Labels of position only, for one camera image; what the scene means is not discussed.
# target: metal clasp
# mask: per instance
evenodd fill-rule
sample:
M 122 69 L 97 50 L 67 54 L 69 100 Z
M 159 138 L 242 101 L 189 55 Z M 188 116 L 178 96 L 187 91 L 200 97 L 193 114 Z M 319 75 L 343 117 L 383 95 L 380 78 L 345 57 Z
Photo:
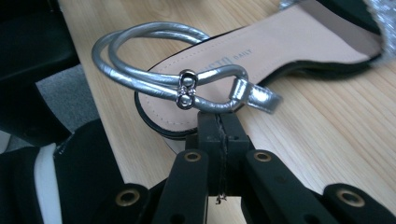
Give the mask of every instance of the metal clasp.
M 198 78 L 193 71 L 186 69 L 180 72 L 176 99 L 176 104 L 180 109 L 187 110 L 194 107 L 197 83 Z

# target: metal rivet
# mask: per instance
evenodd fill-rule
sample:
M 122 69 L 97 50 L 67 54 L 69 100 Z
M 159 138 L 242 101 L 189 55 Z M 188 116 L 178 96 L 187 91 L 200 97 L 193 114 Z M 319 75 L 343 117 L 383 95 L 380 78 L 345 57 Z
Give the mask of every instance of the metal rivet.
M 259 151 L 254 153 L 254 159 L 258 161 L 270 161 L 272 158 L 270 154 Z
M 186 155 L 184 155 L 184 159 L 186 161 L 198 161 L 201 159 L 201 155 L 196 152 L 188 152 Z
M 140 198 L 140 193 L 136 189 L 125 189 L 117 194 L 116 204 L 121 207 L 130 206 Z
M 365 205 L 365 201 L 359 194 L 348 189 L 339 189 L 337 190 L 336 195 L 341 202 L 351 206 L 363 207 Z

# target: dark fabric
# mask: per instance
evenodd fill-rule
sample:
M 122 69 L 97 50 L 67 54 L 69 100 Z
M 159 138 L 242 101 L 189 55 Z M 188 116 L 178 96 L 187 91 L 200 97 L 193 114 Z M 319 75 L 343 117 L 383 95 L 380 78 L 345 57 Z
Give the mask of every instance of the dark fabric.
M 61 12 L 0 23 L 0 93 L 7 94 L 78 64 Z
M 50 11 L 49 2 L 46 0 L 0 0 L 0 22 L 39 11 Z
M 43 223 L 35 193 L 38 147 L 0 155 L 0 223 Z
M 64 223 L 90 223 L 106 196 L 123 185 L 102 122 L 78 129 L 54 156 Z

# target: black chair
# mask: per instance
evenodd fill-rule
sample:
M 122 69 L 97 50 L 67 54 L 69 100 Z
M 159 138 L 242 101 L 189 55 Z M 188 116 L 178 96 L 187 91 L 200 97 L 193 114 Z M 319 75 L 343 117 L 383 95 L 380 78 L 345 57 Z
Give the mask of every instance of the black chair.
M 35 83 L 78 63 L 56 0 L 0 0 L 0 130 L 38 147 L 67 138 Z

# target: sandal strap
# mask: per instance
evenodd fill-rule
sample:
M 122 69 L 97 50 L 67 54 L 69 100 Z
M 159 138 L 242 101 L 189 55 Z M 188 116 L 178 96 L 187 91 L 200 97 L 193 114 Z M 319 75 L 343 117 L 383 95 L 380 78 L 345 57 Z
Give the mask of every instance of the sandal strap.
M 286 9 L 294 4 L 304 0 L 281 0 L 279 9 Z M 332 0 L 321 0 L 319 2 L 333 2 Z M 393 0 L 362 0 L 366 10 L 371 14 L 379 28 L 382 37 L 382 52 L 375 60 L 371 61 L 371 65 L 379 65 L 387 63 L 396 58 L 396 1 Z
M 120 46 L 134 37 L 175 39 L 190 44 L 201 43 L 209 38 L 204 32 L 175 22 L 149 22 L 124 31 L 117 31 L 100 38 L 92 49 L 92 59 L 97 68 L 114 81 L 147 95 L 177 102 L 182 109 L 192 107 L 208 113 L 227 113 L 241 105 L 250 105 L 267 113 L 273 113 L 282 102 L 282 97 L 267 88 L 248 82 L 246 70 L 239 65 L 225 65 L 195 74 L 191 70 L 178 75 L 147 72 L 123 62 L 117 55 Z M 108 58 L 101 56 L 108 46 Z M 235 77 L 229 101 L 215 103 L 195 95 L 197 86 L 205 85 L 225 77 Z

